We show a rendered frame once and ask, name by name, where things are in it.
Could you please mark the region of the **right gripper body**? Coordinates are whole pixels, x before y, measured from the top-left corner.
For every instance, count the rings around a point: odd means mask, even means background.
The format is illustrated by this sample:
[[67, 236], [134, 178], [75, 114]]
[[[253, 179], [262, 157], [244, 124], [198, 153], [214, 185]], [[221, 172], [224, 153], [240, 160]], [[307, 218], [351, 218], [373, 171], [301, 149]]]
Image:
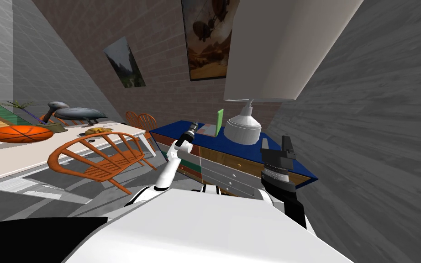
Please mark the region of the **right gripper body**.
[[265, 164], [290, 170], [293, 169], [293, 160], [296, 159], [294, 153], [283, 150], [261, 148], [261, 154]]

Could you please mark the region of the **green upright book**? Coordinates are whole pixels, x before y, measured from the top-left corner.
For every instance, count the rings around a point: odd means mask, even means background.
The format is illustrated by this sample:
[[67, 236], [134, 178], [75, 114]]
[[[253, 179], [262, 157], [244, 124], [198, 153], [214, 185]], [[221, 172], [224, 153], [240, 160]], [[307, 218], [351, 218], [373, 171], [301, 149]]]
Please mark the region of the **green upright book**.
[[224, 112], [224, 109], [221, 109], [217, 112], [215, 137], [219, 134], [219, 131], [221, 130], [222, 120], [223, 120], [223, 112]]

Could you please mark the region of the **blue-topped wooden dresser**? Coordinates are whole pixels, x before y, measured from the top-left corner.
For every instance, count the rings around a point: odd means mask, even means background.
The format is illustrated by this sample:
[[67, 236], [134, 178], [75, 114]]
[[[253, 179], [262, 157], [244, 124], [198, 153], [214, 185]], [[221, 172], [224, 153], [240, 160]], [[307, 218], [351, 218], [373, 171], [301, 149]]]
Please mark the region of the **blue-topped wooden dresser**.
[[[172, 143], [190, 125], [190, 121], [177, 121], [150, 131], [166, 159]], [[254, 190], [263, 187], [260, 178], [264, 169], [260, 152], [263, 139], [267, 139], [269, 149], [280, 150], [280, 146], [265, 133], [260, 134], [256, 144], [237, 144], [226, 138], [223, 130], [216, 137], [196, 134], [191, 152], [178, 152], [182, 161], [177, 172], [199, 183], [216, 185], [224, 193], [252, 198]], [[295, 159], [293, 168], [288, 172], [296, 189], [317, 181], [317, 177]]]

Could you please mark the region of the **orange wooden chair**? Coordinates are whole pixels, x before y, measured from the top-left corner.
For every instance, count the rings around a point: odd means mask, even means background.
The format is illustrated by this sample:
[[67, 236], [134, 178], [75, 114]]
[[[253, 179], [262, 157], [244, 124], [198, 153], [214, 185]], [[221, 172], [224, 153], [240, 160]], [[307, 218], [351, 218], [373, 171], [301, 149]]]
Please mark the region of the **orange wooden chair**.
[[129, 125], [136, 128], [141, 128], [141, 123], [138, 119], [138, 115], [136, 115], [134, 112], [127, 111], [126, 112], [126, 118], [129, 122]]
[[[145, 158], [145, 153], [139, 145], [139, 139], [137, 139], [133, 135], [122, 132], [104, 132], [99, 133], [98, 135], [104, 138], [110, 144], [110, 146], [117, 151], [117, 154], [109, 157], [96, 147], [92, 146], [91, 143], [88, 142], [89, 138], [96, 136], [96, 134], [92, 134], [71, 140], [70, 142], [63, 144], [62, 146], [57, 148], [48, 158], [47, 164], [49, 168], [58, 173], [69, 174], [82, 178], [89, 178], [97, 182], [109, 181], [117, 188], [130, 195], [131, 192], [123, 186], [121, 186], [113, 178], [135, 163], [139, 163], [140, 165], [144, 166], [143, 162], [145, 162], [152, 169], [156, 170], [156, 168], [147, 161], [147, 159]], [[118, 148], [118, 146], [108, 137], [109, 135], [117, 135], [126, 145], [128, 150], [121, 151]], [[68, 148], [76, 143], [82, 144], [83, 146], [94, 151], [96, 154], [100, 155], [104, 159], [98, 163], [94, 163], [89, 159], [70, 151]], [[60, 154], [69, 156], [73, 159], [76, 159], [77, 161], [88, 164], [89, 168], [83, 173], [63, 168], [58, 162], [58, 157], [60, 156]]]
[[155, 150], [153, 147], [153, 139], [150, 131], [157, 128], [156, 120], [149, 114], [140, 114], [137, 119], [141, 125], [141, 128], [146, 131], [144, 136], [147, 139], [149, 145], [153, 150]]

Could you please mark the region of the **white table lamp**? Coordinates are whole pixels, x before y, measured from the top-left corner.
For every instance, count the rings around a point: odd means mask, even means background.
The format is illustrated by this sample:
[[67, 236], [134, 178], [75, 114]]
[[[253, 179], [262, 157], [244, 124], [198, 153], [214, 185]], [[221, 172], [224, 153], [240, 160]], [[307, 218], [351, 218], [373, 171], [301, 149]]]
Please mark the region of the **white table lamp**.
[[246, 106], [224, 135], [253, 145], [251, 103], [295, 100], [363, 0], [240, 0], [233, 19], [224, 99]]

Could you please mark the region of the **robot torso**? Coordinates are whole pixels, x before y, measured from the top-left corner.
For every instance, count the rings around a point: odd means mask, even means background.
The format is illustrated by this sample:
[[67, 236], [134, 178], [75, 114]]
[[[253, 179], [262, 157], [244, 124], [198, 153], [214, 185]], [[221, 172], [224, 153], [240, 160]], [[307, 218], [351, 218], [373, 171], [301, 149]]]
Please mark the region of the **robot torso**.
[[169, 189], [116, 219], [66, 263], [353, 263], [272, 204]]

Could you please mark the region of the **white dining table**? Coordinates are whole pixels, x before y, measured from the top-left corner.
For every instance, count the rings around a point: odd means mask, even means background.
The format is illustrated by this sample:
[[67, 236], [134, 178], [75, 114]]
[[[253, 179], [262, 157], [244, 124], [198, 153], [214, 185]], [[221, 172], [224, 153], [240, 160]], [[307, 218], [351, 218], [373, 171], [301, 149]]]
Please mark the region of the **white dining table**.
[[29, 143], [14, 144], [0, 142], [0, 178], [6, 176], [23, 177], [29, 172], [37, 172], [48, 168], [47, 160], [49, 155], [58, 147], [79, 138], [79, 134], [83, 133], [91, 127], [110, 127], [114, 132], [122, 132], [138, 137], [147, 147], [147, 150], [155, 157], [156, 153], [145, 138], [145, 130], [135, 128], [129, 125], [116, 123], [114, 121], [101, 121], [94, 126], [77, 125], [66, 127], [67, 131], [55, 133], [50, 139]]

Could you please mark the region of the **brown airship wall picture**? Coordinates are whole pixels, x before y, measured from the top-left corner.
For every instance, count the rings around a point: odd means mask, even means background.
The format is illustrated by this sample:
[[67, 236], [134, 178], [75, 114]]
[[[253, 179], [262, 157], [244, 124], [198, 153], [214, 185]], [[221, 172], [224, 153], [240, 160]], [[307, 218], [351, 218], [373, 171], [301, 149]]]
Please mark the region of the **brown airship wall picture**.
[[233, 19], [240, 0], [181, 0], [189, 78], [226, 77]]

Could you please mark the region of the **grey landscape wall picture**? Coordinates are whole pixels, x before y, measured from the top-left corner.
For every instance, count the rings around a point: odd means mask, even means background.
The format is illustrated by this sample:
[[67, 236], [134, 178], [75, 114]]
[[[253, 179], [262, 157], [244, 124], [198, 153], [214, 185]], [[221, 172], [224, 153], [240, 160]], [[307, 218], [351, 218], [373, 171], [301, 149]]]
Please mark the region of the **grey landscape wall picture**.
[[124, 88], [146, 87], [146, 83], [125, 37], [104, 49], [108, 61]]

